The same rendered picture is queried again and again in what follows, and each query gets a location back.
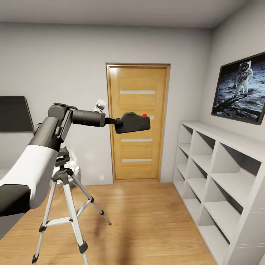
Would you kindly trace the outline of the digital camera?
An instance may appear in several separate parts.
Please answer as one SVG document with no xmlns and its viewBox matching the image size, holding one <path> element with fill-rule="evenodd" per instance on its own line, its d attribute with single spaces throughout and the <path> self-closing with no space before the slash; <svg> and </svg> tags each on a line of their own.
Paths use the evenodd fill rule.
<svg viewBox="0 0 265 265">
<path fill-rule="evenodd" d="M 122 118 L 116 120 L 123 121 L 123 124 L 115 124 L 117 134 L 132 133 L 150 130 L 150 118 L 146 115 L 140 116 L 135 112 L 126 112 Z"/>
</svg>

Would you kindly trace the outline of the camera tripod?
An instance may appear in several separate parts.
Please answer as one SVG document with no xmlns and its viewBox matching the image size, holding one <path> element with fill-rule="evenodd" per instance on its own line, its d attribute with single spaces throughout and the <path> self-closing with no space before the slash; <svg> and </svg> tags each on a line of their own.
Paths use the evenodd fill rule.
<svg viewBox="0 0 265 265">
<path fill-rule="evenodd" d="M 60 170 L 54 174 L 54 177 L 52 177 L 53 183 L 52 183 L 52 187 L 51 187 L 51 191 L 50 191 L 50 195 L 49 195 L 49 199 L 48 199 L 48 203 L 47 203 L 46 213 L 44 216 L 43 223 L 41 224 L 40 229 L 39 229 L 39 232 L 41 232 L 41 234 L 40 234 L 40 239 L 39 239 L 39 243 L 38 243 L 38 248 L 37 248 L 36 254 L 33 256 L 32 263 L 34 265 L 36 265 L 36 262 L 37 262 L 38 257 L 39 257 L 39 250 L 40 250 L 40 246 L 42 243 L 43 234 L 44 234 L 44 231 L 46 230 L 46 228 L 48 226 L 71 223 L 72 227 L 74 229 L 75 236 L 77 238 L 79 251 L 82 254 L 83 259 L 84 259 L 84 263 L 85 263 L 85 265 L 89 265 L 88 260 L 87 260 L 87 256 L 86 256 L 86 252 L 85 252 L 88 249 L 88 245 L 87 245 L 86 241 L 84 241 L 81 230 L 80 230 L 80 225 L 79 225 L 79 221 L 78 221 L 79 215 L 84 211 L 84 209 L 87 207 L 87 205 L 91 202 L 94 204 L 94 206 L 100 212 L 100 214 L 107 220 L 109 225 L 111 225 L 111 223 L 108 221 L 108 219 L 104 215 L 104 211 L 101 210 L 97 206 L 97 204 L 94 202 L 94 198 L 88 193 L 88 191 L 85 189 L 85 187 L 78 180 L 78 178 L 76 177 L 76 175 L 74 174 L 72 169 L 64 167 L 64 165 L 70 160 L 69 151 L 67 150 L 66 146 L 64 148 L 60 148 L 60 151 L 59 151 L 57 157 L 60 157 L 60 156 L 63 156 L 63 158 L 58 158 L 56 160 L 56 163 L 55 163 L 55 166 L 60 167 Z M 79 186 L 79 188 L 83 191 L 83 193 L 88 198 L 87 201 L 79 208 L 79 210 L 77 212 L 76 212 L 76 209 L 74 206 L 74 201 L 73 201 L 73 197 L 71 194 L 70 185 L 69 185 L 69 181 L 68 181 L 69 175 L 72 177 L 72 179 L 75 181 L 75 183 Z M 70 217 L 48 220 L 49 212 L 50 212 L 50 208 L 52 205 L 52 200 L 53 200 L 53 196 L 54 196 L 54 192 L 55 192 L 58 180 L 62 180 L 62 183 L 63 183 L 63 188 L 64 188 L 64 192 L 65 192 L 65 196 L 66 196 L 66 201 L 67 201 Z"/>
</svg>

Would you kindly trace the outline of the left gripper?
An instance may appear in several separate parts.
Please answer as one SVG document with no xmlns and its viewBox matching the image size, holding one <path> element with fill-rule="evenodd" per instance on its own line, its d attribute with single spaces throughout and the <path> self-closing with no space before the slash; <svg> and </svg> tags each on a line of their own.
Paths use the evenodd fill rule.
<svg viewBox="0 0 265 265">
<path fill-rule="evenodd" d="M 105 127 L 106 124 L 123 124 L 123 121 L 119 121 L 112 118 L 105 118 L 105 113 L 92 112 L 85 110 L 84 113 L 84 125 L 85 126 L 95 126 L 95 127 Z"/>
</svg>

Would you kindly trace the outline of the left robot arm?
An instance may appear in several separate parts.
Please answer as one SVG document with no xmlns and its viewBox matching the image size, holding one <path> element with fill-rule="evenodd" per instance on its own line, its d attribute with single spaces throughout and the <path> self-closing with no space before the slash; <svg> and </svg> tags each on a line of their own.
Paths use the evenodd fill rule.
<svg viewBox="0 0 265 265">
<path fill-rule="evenodd" d="M 34 128 L 34 137 L 24 153 L 0 181 L 0 240 L 26 212 L 38 208 L 46 199 L 61 143 L 72 123 L 95 127 L 123 124 L 105 118 L 101 111 L 105 107 L 106 102 L 100 99 L 94 112 L 62 103 L 49 108 L 48 117 Z"/>
</svg>

